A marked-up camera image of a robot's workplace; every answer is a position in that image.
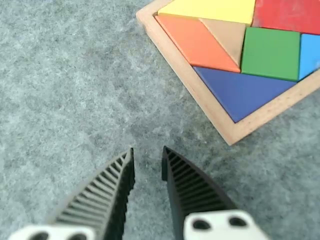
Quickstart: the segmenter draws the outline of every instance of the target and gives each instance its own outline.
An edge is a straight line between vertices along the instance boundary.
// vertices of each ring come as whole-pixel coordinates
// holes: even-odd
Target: tangram puzzle
[[[320,88],[319,0],[155,0],[136,15],[229,145]]]

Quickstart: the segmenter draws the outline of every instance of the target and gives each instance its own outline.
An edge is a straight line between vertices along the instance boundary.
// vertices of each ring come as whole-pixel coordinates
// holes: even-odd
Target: tan triangle
[[[240,67],[246,24],[205,18],[200,18],[200,21]]]

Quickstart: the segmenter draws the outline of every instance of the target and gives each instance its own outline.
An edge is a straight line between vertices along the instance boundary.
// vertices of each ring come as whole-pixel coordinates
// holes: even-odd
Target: blue triangle
[[[203,67],[194,69],[235,123],[296,84]]]
[[[299,80],[320,68],[320,35],[302,34]]]

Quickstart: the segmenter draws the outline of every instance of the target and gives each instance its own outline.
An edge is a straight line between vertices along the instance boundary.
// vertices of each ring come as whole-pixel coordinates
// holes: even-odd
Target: yellow tangram piece
[[[158,11],[191,18],[215,19],[250,25],[256,0],[174,0]]]

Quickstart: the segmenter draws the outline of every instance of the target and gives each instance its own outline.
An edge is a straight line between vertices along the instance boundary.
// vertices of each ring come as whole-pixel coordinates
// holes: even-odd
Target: gray carpet
[[[137,24],[149,1],[0,0],[0,239],[132,146],[123,238],[173,240],[163,145],[273,239],[320,239],[320,91],[227,146]]]

